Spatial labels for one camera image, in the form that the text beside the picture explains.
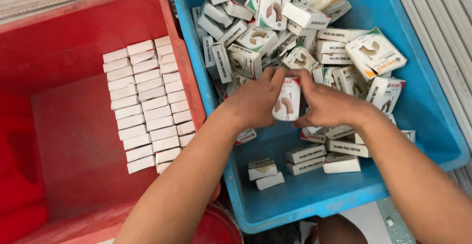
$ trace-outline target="person's left hand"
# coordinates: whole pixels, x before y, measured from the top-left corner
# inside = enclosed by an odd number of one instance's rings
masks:
[[[272,108],[279,98],[286,71],[265,68],[261,78],[248,81],[236,89],[216,111],[224,110],[228,119],[236,120],[241,129],[257,129],[275,125]]]

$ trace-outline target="forearm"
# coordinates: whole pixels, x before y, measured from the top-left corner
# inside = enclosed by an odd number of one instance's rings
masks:
[[[115,244],[188,243],[220,180],[240,129],[218,108],[157,178],[127,218]]]
[[[409,229],[428,244],[468,243],[472,203],[385,115],[366,109],[357,126]]]

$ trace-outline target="hand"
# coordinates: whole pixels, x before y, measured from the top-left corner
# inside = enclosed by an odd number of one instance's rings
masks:
[[[316,84],[306,70],[292,70],[287,77],[299,77],[310,111],[293,123],[294,127],[336,127],[348,125],[357,128],[368,119],[373,105],[330,86]]]
[[[238,87],[217,110],[225,110],[228,119],[246,129],[257,129],[275,125],[272,108],[279,98],[286,71],[265,68],[258,81],[248,81]]]

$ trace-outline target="red plastic crate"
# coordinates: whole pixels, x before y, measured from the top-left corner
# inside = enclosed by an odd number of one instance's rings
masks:
[[[128,175],[102,55],[169,35],[198,130],[206,116],[178,26],[168,0],[84,0],[0,25],[0,243],[33,230],[18,243],[116,236],[158,175]]]

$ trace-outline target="blue plastic crate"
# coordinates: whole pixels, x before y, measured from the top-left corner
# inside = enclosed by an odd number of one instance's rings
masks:
[[[204,0],[175,0],[180,25],[197,78],[205,112],[217,106],[216,93],[204,67],[203,51],[193,25],[191,8]],[[416,144],[446,171],[463,166],[470,158],[456,119],[444,96],[400,0],[349,0],[352,10],[335,26],[380,27],[408,59],[393,72],[406,87],[395,107],[400,129],[416,130]],[[323,169],[292,176],[285,169],[284,151],[307,142],[300,130],[279,122],[258,130],[256,140],[234,147],[224,177],[239,227],[258,233],[305,217],[326,217],[388,196],[382,177],[371,159],[361,158],[362,172],[326,175]],[[270,157],[282,171],[285,183],[259,192],[250,182],[247,164]]]

